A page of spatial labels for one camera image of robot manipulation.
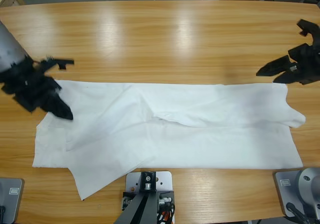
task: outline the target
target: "wood grain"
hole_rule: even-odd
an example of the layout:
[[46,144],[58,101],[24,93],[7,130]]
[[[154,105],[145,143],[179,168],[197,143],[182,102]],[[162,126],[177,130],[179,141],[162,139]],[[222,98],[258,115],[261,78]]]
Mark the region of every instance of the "wood grain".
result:
[[[243,84],[265,63],[311,38],[300,19],[319,8],[263,1],[106,1],[6,7],[0,19],[34,59],[74,58],[56,79],[92,82]],[[320,82],[289,85],[289,105],[306,116],[292,129],[306,167],[320,166]],[[68,169],[32,168],[40,110],[30,114],[0,93],[0,176],[24,178],[18,223],[113,223],[122,177],[80,201]],[[273,170],[171,169],[176,223],[207,224],[282,216]]]

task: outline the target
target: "mounting bolt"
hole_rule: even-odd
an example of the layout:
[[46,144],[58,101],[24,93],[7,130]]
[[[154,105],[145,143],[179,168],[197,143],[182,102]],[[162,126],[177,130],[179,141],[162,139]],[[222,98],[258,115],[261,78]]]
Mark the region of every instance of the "mounting bolt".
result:
[[144,189],[145,190],[151,190],[151,183],[146,183]]
[[292,66],[292,67],[290,67],[290,71],[291,72],[295,72],[297,70],[297,66],[295,65],[295,66]]
[[159,199],[159,205],[163,206],[166,203],[171,203],[172,202],[172,198],[160,198]]

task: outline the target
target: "metal plate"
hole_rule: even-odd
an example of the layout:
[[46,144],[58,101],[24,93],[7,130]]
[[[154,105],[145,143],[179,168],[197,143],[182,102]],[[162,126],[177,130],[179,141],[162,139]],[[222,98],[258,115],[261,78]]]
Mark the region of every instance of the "metal plate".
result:
[[306,168],[298,174],[297,185],[304,211],[320,219],[320,168]]
[[4,224],[14,223],[20,205],[23,179],[0,178],[0,205],[5,207]]
[[286,208],[287,203],[293,203],[295,208],[297,208],[303,214],[304,208],[303,205],[297,196],[298,187],[297,187],[297,175],[301,171],[286,171],[286,172],[277,172],[275,174],[276,186],[281,196],[282,209],[285,212],[287,217],[294,217],[292,212],[289,212]]
[[[156,190],[158,192],[173,191],[172,175],[169,171],[156,172],[158,181],[156,182]],[[125,191],[127,193],[139,192],[141,182],[141,172],[128,173],[125,178]]]

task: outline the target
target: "white cloth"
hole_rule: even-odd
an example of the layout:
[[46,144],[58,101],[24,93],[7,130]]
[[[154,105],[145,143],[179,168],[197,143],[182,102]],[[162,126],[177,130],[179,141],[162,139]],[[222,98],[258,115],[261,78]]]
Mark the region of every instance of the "white cloth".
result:
[[81,199],[136,167],[302,167],[284,84],[58,83],[74,120],[45,116],[33,166],[68,167]]

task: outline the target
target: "gray robot arm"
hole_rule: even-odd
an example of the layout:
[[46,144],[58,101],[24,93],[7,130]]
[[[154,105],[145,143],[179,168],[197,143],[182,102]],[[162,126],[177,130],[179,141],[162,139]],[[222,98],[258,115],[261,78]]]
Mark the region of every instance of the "gray robot arm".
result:
[[55,65],[66,69],[73,60],[48,58],[35,62],[0,21],[0,83],[6,94],[27,111],[40,107],[60,118],[73,120],[71,109],[60,99],[61,87],[44,73]]

